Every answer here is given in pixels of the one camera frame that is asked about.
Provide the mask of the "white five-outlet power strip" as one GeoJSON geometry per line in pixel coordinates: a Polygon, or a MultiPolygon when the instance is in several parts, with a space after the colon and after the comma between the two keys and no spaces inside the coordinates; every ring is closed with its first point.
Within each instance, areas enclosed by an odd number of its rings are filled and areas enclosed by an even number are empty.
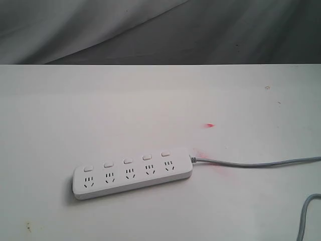
{"type": "Polygon", "coordinates": [[[116,154],[77,167],[72,191],[87,200],[183,180],[191,176],[193,161],[185,148],[116,154]]]}

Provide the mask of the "grey backdrop cloth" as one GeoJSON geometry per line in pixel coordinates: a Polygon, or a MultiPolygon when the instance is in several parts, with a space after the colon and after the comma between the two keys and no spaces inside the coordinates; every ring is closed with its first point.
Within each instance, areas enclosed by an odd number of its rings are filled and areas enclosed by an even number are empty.
{"type": "Polygon", "coordinates": [[[320,63],[320,1],[1,1],[1,64],[320,63]]]}

